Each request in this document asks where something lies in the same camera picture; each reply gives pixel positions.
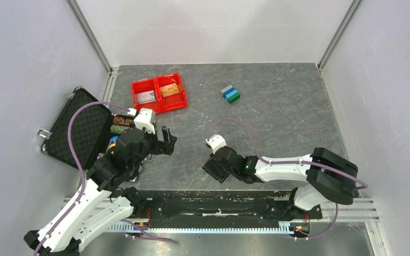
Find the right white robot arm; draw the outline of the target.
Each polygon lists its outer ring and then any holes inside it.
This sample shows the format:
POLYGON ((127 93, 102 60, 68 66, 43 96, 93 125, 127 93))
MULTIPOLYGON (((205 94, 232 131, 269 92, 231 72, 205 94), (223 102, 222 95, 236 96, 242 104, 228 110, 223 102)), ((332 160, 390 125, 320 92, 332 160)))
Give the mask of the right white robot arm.
POLYGON ((358 174, 355 164, 321 147, 304 156, 268 158, 243 157, 223 146, 210 154, 202 168, 220 183, 230 175, 248 184, 274 180, 304 182, 303 187, 292 190, 287 203, 287 211, 294 218, 327 201, 351 205, 358 174))

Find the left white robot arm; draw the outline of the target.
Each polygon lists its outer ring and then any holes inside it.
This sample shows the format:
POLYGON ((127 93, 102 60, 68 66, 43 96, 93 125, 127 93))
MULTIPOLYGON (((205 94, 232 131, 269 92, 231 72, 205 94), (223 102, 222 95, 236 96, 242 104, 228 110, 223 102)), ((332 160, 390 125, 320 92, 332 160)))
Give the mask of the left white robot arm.
POLYGON ((67 205, 40 230, 24 236, 34 255, 79 255, 85 247, 110 226, 127 217, 146 212, 146 198, 135 187, 124 189, 108 207, 90 217, 105 198, 112 196, 121 183, 138 176, 149 155, 171 155, 177 137, 162 127, 163 140, 145 129, 128 129, 117 137, 93 166, 81 175, 81 186, 67 205))

